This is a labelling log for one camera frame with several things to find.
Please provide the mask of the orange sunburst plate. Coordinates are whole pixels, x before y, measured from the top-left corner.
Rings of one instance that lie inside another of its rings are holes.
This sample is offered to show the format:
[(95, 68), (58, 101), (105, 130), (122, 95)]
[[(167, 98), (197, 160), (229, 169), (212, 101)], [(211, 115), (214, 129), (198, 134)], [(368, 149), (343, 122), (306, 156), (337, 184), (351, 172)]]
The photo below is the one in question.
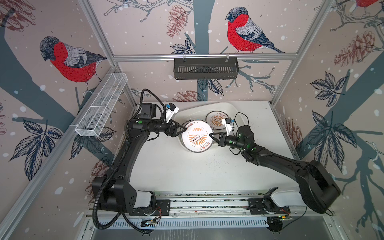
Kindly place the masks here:
[(207, 114), (206, 122), (211, 126), (213, 130), (224, 130), (225, 125), (222, 123), (222, 120), (227, 119), (229, 116), (221, 111), (212, 111)]

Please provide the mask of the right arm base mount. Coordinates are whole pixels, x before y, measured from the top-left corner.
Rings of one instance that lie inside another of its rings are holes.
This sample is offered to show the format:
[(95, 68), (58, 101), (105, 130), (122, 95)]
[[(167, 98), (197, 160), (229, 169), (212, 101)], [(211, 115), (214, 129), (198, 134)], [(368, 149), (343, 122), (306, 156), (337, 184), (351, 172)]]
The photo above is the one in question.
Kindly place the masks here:
[(279, 207), (271, 199), (248, 199), (248, 210), (252, 215), (290, 215), (289, 207)]

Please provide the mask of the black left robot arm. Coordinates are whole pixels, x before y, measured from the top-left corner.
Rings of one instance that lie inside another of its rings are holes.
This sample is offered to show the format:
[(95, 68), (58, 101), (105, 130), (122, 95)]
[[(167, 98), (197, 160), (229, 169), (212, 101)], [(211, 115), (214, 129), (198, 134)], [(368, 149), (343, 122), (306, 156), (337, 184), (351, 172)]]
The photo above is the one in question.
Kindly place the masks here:
[(155, 194), (138, 191), (130, 184), (134, 164), (151, 133), (164, 133), (175, 138), (187, 130), (172, 119), (179, 111), (176, 105), (166, 104), (160, 119), (156, 119), (157, 109), (158, 105), (143, 104), (140, 113), (128, 121), (126, 138), (115, 161), (102, 177), (96, 177), (92, 182), (94, 214), (99, 210), (126, 214), (135, 209), (146, 214), (155, 212)]

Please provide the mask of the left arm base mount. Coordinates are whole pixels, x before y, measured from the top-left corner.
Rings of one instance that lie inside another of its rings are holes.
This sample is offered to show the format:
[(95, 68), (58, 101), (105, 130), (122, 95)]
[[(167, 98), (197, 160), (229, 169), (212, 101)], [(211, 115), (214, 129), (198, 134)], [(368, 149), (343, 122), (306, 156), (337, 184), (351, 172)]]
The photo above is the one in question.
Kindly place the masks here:
[(152, 217), (152, 216), (169, 216), (171, 208), (170, 200), (156, 200), (156, 206), (153, 211), (142, 209), (133, 209), (129, 214), (131, 217)]

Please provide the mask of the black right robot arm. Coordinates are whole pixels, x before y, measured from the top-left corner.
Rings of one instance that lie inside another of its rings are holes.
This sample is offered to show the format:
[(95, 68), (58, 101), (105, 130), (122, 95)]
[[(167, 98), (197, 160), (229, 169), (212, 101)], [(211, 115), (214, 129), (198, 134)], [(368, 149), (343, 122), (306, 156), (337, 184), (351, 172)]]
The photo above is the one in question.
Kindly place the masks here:
[(325, 167), (317, 161), (295, 161), (258, 145), (250, 126), (241, 126), (236, 136), (225, 132), (209, 134), (220, 147), (239, 149), (246, 162), (272, 169), (299, 185), (302, 200), (311, 210), (324, 214), (341, 190)]

